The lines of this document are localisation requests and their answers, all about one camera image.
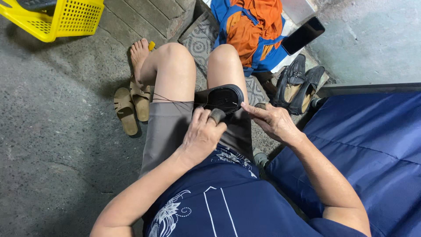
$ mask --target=yellow basket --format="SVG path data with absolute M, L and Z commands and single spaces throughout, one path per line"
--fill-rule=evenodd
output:
M 0 14 L 44 42 L 56 37 L 93 35 L 104 9 L 104 0 L 57 0 L 54 16 L 23 9 L 16 0 L 0 2 Z

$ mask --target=bare foot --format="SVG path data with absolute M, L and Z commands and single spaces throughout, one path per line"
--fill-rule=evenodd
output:
M 132 48 L 130 49 L 134 78 L 137 86 L 141 89 L 143 88 L 143 85 L 140 81 L 140 70 L 142 69 L 143 62 L 149 55 L 148 46 L 148 40 L 143 38 L 142 40 L 134 42 Z

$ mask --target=gray shorts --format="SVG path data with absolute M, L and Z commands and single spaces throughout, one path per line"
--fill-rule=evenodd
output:
M 150 103 L 148 131 L 139 178 L 165 161 L 183 143 L 192 112 L 193 102 Z M 225 123 L 227 130 L 219 143 L 253 160 L 249 114 L 241 108 L 225 119 Z

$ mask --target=mobile phone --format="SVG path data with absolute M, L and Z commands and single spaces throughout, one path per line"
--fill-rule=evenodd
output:
M 319 37 L 325 32 L 325 27 L 317 19 L 312 17 L 294 33 L 281 42 L 282 47 L 287 51 L 288 55 L 296 53 L 298 50 L 312 42 L 315 38 Z

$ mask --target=person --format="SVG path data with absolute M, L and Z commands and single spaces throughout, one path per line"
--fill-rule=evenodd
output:
M 345 177 L 299 131 L 283 108 L 242 108 L 216 124 L 211 111 L 193 111 L 196 69 L 188 50 L 168 43 L 149 53 L 132 46 L 139 88 L 155 85 L 140 178 L 102 211 L 92 237 L 134 236 L 370 236 L 367 213 Z M 218 46 L 208 60 L 208 88 L 247 89 L 235 48 Z M 306 223 L 277 190 L 259 179 L 252 159 L 251 118 L 302 162 L 320 201 L 322 218 Z

